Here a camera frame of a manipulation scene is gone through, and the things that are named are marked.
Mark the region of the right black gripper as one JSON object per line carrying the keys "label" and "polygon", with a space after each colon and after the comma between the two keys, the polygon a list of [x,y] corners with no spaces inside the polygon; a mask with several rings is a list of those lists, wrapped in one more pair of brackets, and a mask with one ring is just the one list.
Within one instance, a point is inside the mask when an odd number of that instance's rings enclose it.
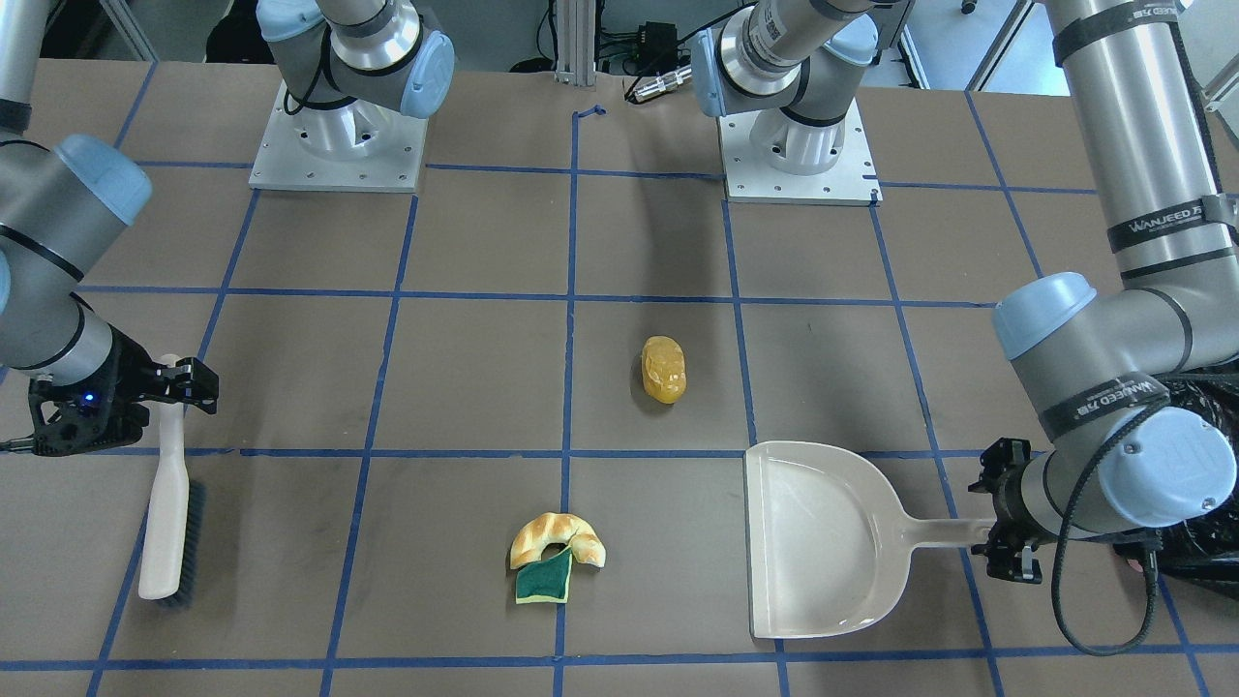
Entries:
{"label": "right black gripper", "polygon": [[186,404],[214,415],[218,397],[221,376],[198,358],[181,358],[167,366],[112,329],[107,360],[90,376],[67,385],[31,380],[33,433],[27,449],[35,456],[76,456],[134,444],[150,423],[142,402]]}

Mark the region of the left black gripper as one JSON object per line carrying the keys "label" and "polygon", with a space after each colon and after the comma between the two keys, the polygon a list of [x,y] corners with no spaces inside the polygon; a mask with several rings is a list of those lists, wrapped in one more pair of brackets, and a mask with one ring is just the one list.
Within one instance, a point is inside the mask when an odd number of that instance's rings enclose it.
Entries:
{"label": "left black gripper", "polygon": [[1028,439],[996,439],[980,456],[978,482],[968,487],[969,493],[991,495],[994,503],[995,524],[987,539],[970,547],[970,553],[985,557],[987,577],[1022,584],[1042,581],[1035,553],[1044,535],[1028,513],[1021,489],[1022,473],[1031,461]]}

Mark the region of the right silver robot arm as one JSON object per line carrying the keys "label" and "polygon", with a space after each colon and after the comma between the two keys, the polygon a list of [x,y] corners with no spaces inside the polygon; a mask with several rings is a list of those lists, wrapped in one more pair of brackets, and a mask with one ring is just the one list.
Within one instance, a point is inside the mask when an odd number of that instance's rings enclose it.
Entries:
{"label": "right silver robot arm", "polygon": [[[216,413],[221,378],[195,357],[155,361],[76,292],[152,184],[100,137],[26,136],[48,15],[47,1],[2,4],[1,357],[28,378],[32,418],[2,449],[76,456],[141,439],[151,402]],[[450,37],[411,1],[260,1],[256,25],[295,115],[379,106],[426,119],[453,78]]]}

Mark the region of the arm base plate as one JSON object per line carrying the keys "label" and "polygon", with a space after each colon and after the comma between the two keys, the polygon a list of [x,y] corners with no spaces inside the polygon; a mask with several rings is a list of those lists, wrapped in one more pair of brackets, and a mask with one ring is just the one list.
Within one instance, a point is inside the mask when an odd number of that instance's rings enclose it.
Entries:
{"label": "arm base plate", "polygon": [[857,102],[826,128],[795,123],[779,109],[716,123],[730,201],[871,206],[883,199]]}
{"label": "arm base plate", "polygon": [[253,189],[414,194],[429,120],[354,102],[335,110],[285,109],[280,84],[254,156]]}

